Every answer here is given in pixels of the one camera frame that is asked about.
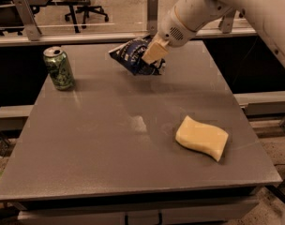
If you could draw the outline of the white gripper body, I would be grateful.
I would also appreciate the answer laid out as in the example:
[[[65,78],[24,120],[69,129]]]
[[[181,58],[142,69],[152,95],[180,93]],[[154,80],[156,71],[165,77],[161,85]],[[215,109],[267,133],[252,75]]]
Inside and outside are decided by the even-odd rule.
[[[179,0],[160,22],[158,42],[163,46],[181,47],[204,26],[230,10],[230,6],[218,0]]]

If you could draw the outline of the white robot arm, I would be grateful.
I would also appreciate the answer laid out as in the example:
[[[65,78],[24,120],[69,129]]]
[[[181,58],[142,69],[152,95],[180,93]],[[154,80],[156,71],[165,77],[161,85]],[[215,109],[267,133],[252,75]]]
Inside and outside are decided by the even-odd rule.
[[[239,11],[285,67],[285,0],[178,0],[161,22],[142,60],[152,64],[171,47],[195,38],[208,23]]]

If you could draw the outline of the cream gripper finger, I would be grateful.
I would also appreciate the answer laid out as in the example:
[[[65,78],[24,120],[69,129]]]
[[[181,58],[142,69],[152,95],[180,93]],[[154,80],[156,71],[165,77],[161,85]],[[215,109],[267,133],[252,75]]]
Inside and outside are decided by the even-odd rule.
[[[163,39],[160,35],[155,35],[149,43],[142,60],[147,64],[152,64],[163,58],[168,53],[169,41]]]

